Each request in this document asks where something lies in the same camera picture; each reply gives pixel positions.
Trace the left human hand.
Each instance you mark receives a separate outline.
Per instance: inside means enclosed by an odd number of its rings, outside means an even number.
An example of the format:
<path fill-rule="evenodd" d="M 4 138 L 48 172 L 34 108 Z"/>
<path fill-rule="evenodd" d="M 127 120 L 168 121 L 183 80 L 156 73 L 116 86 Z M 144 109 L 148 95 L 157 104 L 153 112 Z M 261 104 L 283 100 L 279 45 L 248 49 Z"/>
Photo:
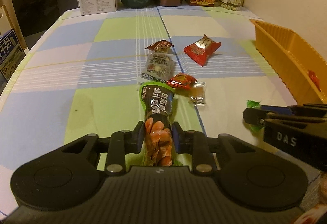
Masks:
<path fill-rule="evenodd" d="M 303 215 L 300 223 L 312 224 L 323 223 L 326 224 L 326 172 L 320 176 L 320 184 L 318 187 L 319 202 L 311 210 Z"/>

